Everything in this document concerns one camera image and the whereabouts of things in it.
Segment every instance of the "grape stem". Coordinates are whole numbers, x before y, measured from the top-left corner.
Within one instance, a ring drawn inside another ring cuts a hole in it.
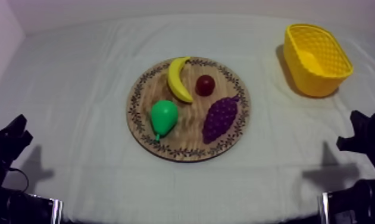
[[[236,101],[236,102],[239,102],[239,96],[236,95],[236,96],[232,97],[232,100],[234,100],[234,101]]]

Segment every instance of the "toy fruit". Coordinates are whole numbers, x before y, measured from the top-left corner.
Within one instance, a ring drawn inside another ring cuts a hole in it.
[[[178,121],[178,109],[176,105],[168,100],[160,100],[151,108],[151,123],[155,132],[155,139],[168,134]]]
[[[211,105],[202,130],[205,144],[216,140],[229,130],[238,113],[238,101],[238,96],[225,97]]]
[[[168,68],[168,85],[174,95],[183,102],[193,102],[193,98],[180,80],[180,71],[190,57],[174,59]]]
[[[205,75],[200,76],[197,79],[196,92],[200,96],[206,97],[206,96],[211,95],[214,91],[214,88],[215,88],[215,81],[211,76],[205,74]]]

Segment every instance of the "cable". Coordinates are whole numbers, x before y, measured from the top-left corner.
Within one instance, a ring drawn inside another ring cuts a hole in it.
[[[26,174],[22,170],[17,169],[17,168],[10,167],[10,168],[8,168],[8,171],[10,171],[10,172],[17,171],[17,172],[21,173],[22,175],[24,175],[25,180],[26,180],[26,187],[22,191],[22,193],[25,193],[25,191],[28,190],[28,187],[29,187],[29,178],[28,178],[28,176],[26,176]]]
[[[10,172],[13,172],[13,171],[17,171],[19,173],[21,173],[22,175],[24,175],[25,177],[25,180],[26,180],[26,187],[21,191],[21,190],[16,190],[14,191],[7,199],[7,212],[8,212],[8,224],[12,224],[13,220],[12,220],[12,215],[11,215],[11,209],[10,209],[10,204],[11,204],[11,199],[13,196],[15,195],[20,195],[20,196],[23,196],[25,199],[26,199],[26,196],[25,196],[25,191],[28,189],[29,187],[29,178],[28,176],[20,169],[17,169],[17,168],[8,168],[8,171]]]

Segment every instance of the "red fruit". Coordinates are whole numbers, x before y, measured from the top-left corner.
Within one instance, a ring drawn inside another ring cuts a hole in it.
[[[215,88],[214,79],[205,74],[200,76],[196,82],[196,93],[202,97],[209,96],[213,93]]]

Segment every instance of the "toy pear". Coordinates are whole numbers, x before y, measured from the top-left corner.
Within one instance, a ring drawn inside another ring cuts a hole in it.
[[[160,100],[151,108],[151,123],[153,125],[155,140],[166,136],[178,121],[178,109],[174,102]]]

